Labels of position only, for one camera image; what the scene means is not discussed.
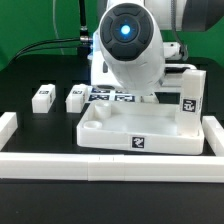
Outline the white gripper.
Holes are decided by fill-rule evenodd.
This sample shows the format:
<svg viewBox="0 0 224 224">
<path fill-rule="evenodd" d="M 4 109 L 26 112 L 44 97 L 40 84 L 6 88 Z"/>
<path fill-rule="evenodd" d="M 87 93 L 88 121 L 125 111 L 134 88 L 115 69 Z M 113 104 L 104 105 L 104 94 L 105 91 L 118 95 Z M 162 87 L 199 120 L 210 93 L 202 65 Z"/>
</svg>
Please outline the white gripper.
<svg viewBox="0 0 224 224">
<path fill-rule="evenodd" d="M 182 74 L 187 70 L 195 70 L 196 67 L 185 62 L 180 63 L 182 58 L 181 46 L 177 42 L 164 42 L 164 56 L 166 59 L 165 75 L 161 79 L 163 91 L 178 91 L 181 87 Z"/>
</svg>

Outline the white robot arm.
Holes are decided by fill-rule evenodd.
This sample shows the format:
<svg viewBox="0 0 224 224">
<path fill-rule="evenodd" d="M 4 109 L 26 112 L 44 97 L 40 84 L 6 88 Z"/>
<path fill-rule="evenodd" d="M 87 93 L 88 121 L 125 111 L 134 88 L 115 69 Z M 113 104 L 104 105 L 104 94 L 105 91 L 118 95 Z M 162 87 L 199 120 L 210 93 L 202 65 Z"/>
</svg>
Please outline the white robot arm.
<svg viewBox="0 0 224 224">
<path fill-rule="evenodd" d="M 172 49 L 161 32 L 203 32 L 224 17 L 224 0 L 102 0 L 105 11 L 93 34 L 91 85 L 136 95 L 160 90 L 166 60 L 188 58 L 186 45 Z"/>
</svg>

